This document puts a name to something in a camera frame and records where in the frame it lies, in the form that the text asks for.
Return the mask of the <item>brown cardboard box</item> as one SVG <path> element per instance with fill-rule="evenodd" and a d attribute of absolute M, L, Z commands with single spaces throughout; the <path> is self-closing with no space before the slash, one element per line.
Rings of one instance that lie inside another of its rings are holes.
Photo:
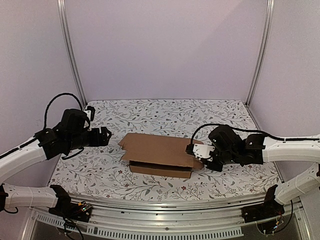
<path fill-rule="evenodd" d="M 204 164 L 186 153 L 189 138 L 128 133 L 118 143 L 132 173 L 189 179 Z"/>

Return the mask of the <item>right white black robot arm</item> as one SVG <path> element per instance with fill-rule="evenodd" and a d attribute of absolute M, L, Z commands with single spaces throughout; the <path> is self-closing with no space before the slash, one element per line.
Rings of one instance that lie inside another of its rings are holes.
<path fill-rule="evenodd" d="M 241 139 L 229 125 L 216 127 L 208 137 L 210 145 L 201 147 L 201 158 L 209 167 L 221 171 L 224 165 L 264 164 L 271 162 L 310 162 L 312 165 L 296 177 L 278 182 L 268 189 L 258 213 L 269 218 L 292 199 L 320 186 L 320 136 L 276 137 L 254 131 Z"/>

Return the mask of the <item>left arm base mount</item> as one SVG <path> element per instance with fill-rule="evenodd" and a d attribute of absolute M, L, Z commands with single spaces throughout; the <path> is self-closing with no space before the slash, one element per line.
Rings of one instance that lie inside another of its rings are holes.
<path fill-rule="evenodd" d="M 66 219 L 88 223 L 91 218 L 92 210 L 93 205 L 91 203 L 86 203 L 85 201 L 78 203 L 61 201 L 58 202 L 55 207 L 50 207 L 48 212 Z"/>

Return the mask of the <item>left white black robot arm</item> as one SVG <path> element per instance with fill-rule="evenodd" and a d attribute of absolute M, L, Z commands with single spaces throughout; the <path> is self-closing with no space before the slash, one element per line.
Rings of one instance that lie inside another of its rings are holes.
<path fill-rule="evenodd" d="M 61 121 L 54 128 L 35 133 L 21 145 L 0 156 L 0 209 L 18 207 L 47 207 L 58 211 L 63 217 L 74 213 L 69 194 L 60 185 L 49 187 L 13 186 L 7 179 L 35 164 L 63 155 L 70 159 L 73 150 L 86 147 L 104 147 L 109 144 L 112 133 L 106 127 L 92 128 L 95 109 L 66 109 Z"/>

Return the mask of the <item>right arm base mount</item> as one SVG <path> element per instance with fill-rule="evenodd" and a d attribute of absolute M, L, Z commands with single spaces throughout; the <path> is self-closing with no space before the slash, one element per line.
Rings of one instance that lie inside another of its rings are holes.
<path fill-rule="evenodd" d="M 245 223 L 263 221 L 257 224 L 257 229 L 264 235 L 271 235 L 276 232 L 284 213 L 284 206 L 277 202 L 260 203 L 241 208 L 241 216 Z"/>

